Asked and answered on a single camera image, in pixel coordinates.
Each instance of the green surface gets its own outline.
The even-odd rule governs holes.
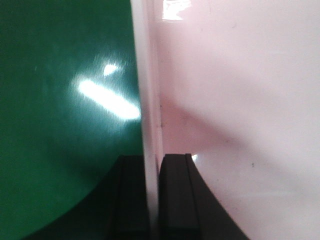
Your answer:
[[[104,77],[106,64],[118,69]],[[19,239],[86,196],[139,119],[81,94],[90,79],[139,106],[129,0],[0,1],[0,239]]]

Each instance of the pink-white surface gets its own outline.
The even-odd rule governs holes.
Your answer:
[[[147,205],[152,239],[158,239],[158,162],[163,157],[158,61],[153,6],[132,0],[132,19],[141,101]]]
[[[153,3],[158,147],[197,155],[250,239],[320,239],[320,1]]]

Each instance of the green plastic panel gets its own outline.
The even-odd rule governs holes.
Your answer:
[[[129,0],[1,0],[0,239],[47,225],[118,155],[141,155],[139,105]]]

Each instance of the glossy surface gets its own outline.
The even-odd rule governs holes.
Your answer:
[[[161,113],[157,71],[156,38],[153,21],[149,21],[153,9],[144,0],[131,0],[134,43],[136,49],[138,85],[141,99],[143,155],[145,183],[152,239],[158,231],[158,162],[163,157]]]
[[[4,0],[0,35],[0,239],[15,240],[142,154],[140,104],[129,1]]]
[[[320,2],[155,0],[146,9],[163,144],[153,149],[194,154],[250,239],[320,239]]]

